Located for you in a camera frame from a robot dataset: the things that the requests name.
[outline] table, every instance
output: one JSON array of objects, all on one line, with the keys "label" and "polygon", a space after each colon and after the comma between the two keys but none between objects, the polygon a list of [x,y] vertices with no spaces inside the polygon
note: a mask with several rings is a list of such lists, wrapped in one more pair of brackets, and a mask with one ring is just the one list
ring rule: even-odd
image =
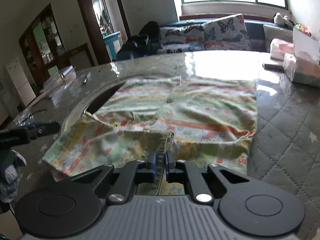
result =
[{"label": "table", "polygon": [[[267,53],[250,51],[200,51],[111,62],[79,71],[78,80],[65,91],[57,107],[46,99],[32,111],[47,108],[35,114],[36,121],[57,120],[64,123],[64,130],[79,118],[92,98],[130,77],[257,79],[258,134],[248,158],[248,175],[296,194],[307,210],[299,236],[312,239],[320,226],[320,90],[291,84],[283,72],[264,70],[262,63],[268,57]],[[91,79],[82,85],[88,71]],[[28,163],[21,169],[17,199],[52,181],[50,168],[41,158],[56,138],[48,136],[15,147]]]},{"label": "table", "polygon": [[54,66],[57,66],[59,70],[65,68],[67,65],[67,62],[70,64],[69,59],[80,52],[84,51],[90,61],[91,66],[94,66],[94,61],[92,59],[91,53],[88,48],[88,44],[82,44],[74,49],[68,50],[64,52],[62,55],[59,55],[57,58],[53,59],[49,63],[45,64],[43,68],[41,68],[42,71],[46,71],[49,68],[52,68]]}]

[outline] white refrigerator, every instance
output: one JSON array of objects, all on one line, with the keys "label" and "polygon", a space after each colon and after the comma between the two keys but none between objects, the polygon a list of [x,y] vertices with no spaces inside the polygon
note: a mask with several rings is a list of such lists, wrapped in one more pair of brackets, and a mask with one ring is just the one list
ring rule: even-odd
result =
[{"label": "white refrigerator", "polygon": [[36,98],[28,79],[22,69],[19,59],[16,58],[6,66],[8,74],[17,89],[21,103],[26,107],[33,99]]}]

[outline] wooden door frame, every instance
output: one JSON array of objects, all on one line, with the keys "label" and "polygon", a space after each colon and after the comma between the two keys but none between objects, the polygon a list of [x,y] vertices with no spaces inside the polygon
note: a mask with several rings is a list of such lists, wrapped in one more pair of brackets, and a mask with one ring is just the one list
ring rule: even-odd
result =
[{"label": "wooden door frame", "polygon": [[119,10],[120,10],[120,14],[121,14],[121,18],[122,18],[122,22],[123,22],[123,25],[124,25],[125,32],[127,34],[127,37],[130,37],[131,33],[130,33],[127,17],[125,16],[125,12],[124,12],[122,1],[121,0],[117,0],[117,3],[118,3]]},{"label": "wooden door frame", "polygon": [[98,64],[111,62],[93,10],[92,0],[78,0],[78,4]]}]

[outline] gray knitted glove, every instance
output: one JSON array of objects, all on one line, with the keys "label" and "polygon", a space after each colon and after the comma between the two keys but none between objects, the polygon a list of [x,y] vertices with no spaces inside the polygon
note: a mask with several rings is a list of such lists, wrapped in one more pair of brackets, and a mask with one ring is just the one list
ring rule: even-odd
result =
[{"label": "gray knitted glove", "polygon": [[19,184],[19,167],[26,166],[26,160],[15,150],[15,159],[13,164],[8,166],[4,172],[0,171],[0,201],[3,203],[10,203],[18,193]]}]

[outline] sofa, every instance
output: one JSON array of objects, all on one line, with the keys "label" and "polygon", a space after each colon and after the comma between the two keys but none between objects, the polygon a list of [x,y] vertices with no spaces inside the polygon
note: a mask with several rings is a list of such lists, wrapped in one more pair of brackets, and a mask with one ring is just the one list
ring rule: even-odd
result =
[{"label": "sofa", "polygon": [[292,28],[271,22],[245,20],[242,14],[218,19],[184,20],[160,25],[159,36],[149,40],[152,48],[149,53],[120,51],[113,61],[154,54],[217,49],[270,52],[270,44],[274,38],[292,42]]},{"label": "sofa", "polygon": [[[173,22],[168,24],[160,25],[160,44],[163,44],[163,30],[177,30],[177,29],[186,29],[188,26],[203,26],[208,22],[216,21],[223,19],[225,23],[224,25],[228,24],[228,21],[235,17],[239,17],[242,14],[237,15],[231,15],[228,17],[216,19],[216,18],[210,18],[210,19],[195,19],[195,20],[183,20],[179,22]],[[252,51],[259,51],[259,52],[270,52],[270,43],[274,38],[280,38],[282,40],[286,40],[288,42],[292,42],[292,28],[288,28],[285,26],[279,26],[271,22],[264,22],[264,21],[257,21],[257,20],[244,20],[245,29],[244,31],[240,32],[239,34],[243,34],[244,38],[247,38],[251,49],[246,50],[252,50]],[[221,48],[214,48],[214,49],[236,49],[232,47],[221,47]],[[163,50],[158,49],[157,54],[164,53]]]}]

